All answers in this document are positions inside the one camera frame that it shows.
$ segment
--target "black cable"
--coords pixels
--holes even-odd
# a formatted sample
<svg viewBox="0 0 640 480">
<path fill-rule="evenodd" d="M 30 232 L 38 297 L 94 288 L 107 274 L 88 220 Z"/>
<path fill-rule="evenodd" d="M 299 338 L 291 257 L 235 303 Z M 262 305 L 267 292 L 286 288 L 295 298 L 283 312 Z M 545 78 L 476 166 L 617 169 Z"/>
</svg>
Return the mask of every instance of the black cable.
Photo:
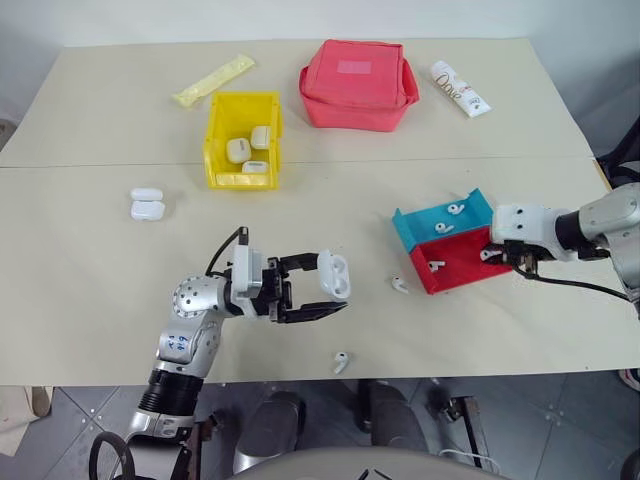
<svg viewBox="0 0 640 480">
<path fill-rule="evenodd" d="M 511 266 L 513 267 L 513 271 L 514 272 L 522 275 L 527 280 L 536 280 L 538 282 L 551 283 L 553 285 L 568 285 L 568 286 L 571 286 L 571 287 L 588 288 L 590 290 L 596 290 L 598 292 L 602 292 L 602 293 L 607 293 L 609 295 L 613 295 L 614 297 L 621 298 L 622 300 L 626 300 L 627 302 L 629 301 L 629 298 L 624 293 L 617 292 L 617 291 L 612 290 L 612 289 L 607 288 L 607 287 L 602 287 L 600 285 L 594 285 L 593 283 L 576 282 L 576 281 L 573 281 L 573 280 L 560 280 L 558 278 L 541 277 L 537 273 L 525 272 L 524 270 L 521 270 L 520 267 L 518 267 L 517 265 L 511 265 Z"/>
<path fill-rule="evenodd" d="M 207 277 L 212 277 L 214 275 L 219 275 L 221 277 L 224 276 L 223 273 L 214 271 L 213 267 L 218 261 L 218 258 L 220 258 L 220 255 L 222 255 L 222 252 L 224 252 L 227 249 L 227 247 L 231 245 L 231 242 L 233 242 L 238 237 L 240 238 L 239 240 L 240 245 L 247 245 L 249 243 L 249 229 L 247 227 L 240 227 L 238 228 L 238 230 L 233 232 L 229 238 L 227 238 L 224 241 L 224 243 L 220 246 L 218 251 L 215 253 L 213 258 L 209 262 L 209 265 L 207 266 L 207 269 L 204 272 L 204 274 Z"/>
<path fill-rule="evenodd" d="M 133 455 L 127 443 L 113 432 L 102 432 L 96 436 L 91 445 L 89 454 L 89 480 L 98 480 L 98 454 L 102 443 L 106 442 L 113 447 L 118 454 L 118 460 L 122 466 L 122 480 L 136 480 L 136 468 L 133 464 Z"/>
</svg>

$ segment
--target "beige tabletop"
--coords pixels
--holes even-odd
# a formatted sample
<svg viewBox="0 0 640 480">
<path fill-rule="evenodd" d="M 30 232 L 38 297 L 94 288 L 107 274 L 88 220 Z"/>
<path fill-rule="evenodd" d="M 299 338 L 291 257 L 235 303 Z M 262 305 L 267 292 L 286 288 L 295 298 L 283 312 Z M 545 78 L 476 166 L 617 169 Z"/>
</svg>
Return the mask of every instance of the beige tabletop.
<svg viewBox="0 0 640 480">
<path fill-rule="evenodd" d="M 298 74 L 319 40 L 65 49 L 0 165 L 201 163 L 209 99 L 184 110 L 170 95 L 238 53 L 257 66 L 223 89 L 280 92 L 283 162 L 592 155 L 526 39 L 401 42 L 421 100 L 387 134 L 311 128 Z M 437 60 L 450 63 L 493 111 L 468 119 L 428 77 Z"/>
<path fill-rule="evenodd" d="M 457 376 L 640 366 L 630 304 L 507 274 L 426 295 L 391 224 L 480 187 L 492 205 L 577 208 L 605 193 L 588 159 L 539 157 L 283 165 L 277 192 L 208 190 L 200 165 L 0 169 L 0 384 L 144 383 L 170 294 L 239 225 L 268 256 L 331 248 L 350 264 L 345 310 L 314 323 L 225 321 L 209 381 Z M 160 222 L 129 217 L 129 189 L 164 189 Z M 620 289 L 608 260 L 548 276 Z M 411 293 L 393 290 L 402 275 Z M 298 303 L 324 299 L 295 274 Z"/>
</svg>

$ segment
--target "wall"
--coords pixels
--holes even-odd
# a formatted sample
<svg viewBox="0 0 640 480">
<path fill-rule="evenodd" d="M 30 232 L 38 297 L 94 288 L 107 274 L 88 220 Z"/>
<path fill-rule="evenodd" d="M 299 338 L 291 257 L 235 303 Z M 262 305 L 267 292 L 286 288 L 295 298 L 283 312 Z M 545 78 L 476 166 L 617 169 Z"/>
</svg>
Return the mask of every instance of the wall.
<svg viewBox="0 0 640 480">
<path fill-rule="evenodd" d="M 638 0 L 0 0 L 0 117 L 22 118 L 61 46 L 526 36 L 602 153 L 640 114 L 639 19 Z"/>
</svg>

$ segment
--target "yellow box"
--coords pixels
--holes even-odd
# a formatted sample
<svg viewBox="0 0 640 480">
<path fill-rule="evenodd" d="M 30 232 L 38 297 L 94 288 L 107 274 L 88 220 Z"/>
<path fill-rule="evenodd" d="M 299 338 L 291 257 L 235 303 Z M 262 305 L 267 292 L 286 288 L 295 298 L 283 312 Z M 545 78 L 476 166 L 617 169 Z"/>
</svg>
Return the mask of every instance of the yellow box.
<svg viewBox="0 0 640 480">
<path fill-rule="evenodd" d="M 268 162 L 267 173 L 242 173 L 227 159 L 227 141 L 251 138 L 253 127 L 271 127 L 269 149 L 252 149 L 251 160 Z M 278 92 L 216 92 L 204 139 L 204 167 L 210 188 L 272 190 L 278 188 L 282 111 Z"/>
</svg>

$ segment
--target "red bag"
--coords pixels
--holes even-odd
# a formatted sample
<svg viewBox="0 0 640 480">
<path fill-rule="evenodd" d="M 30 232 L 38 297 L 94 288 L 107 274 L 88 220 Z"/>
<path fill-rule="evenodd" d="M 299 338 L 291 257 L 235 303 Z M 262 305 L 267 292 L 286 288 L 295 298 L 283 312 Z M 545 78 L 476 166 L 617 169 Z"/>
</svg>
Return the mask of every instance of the red bag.
<svg viewBox="0 0 640 480">
<path fill-rule="evenodd" d="M 420 98 L 402 45 L 381 42 L 327 40 L 299 87 L 316 127 L 390 132 Z"/>
</svg>

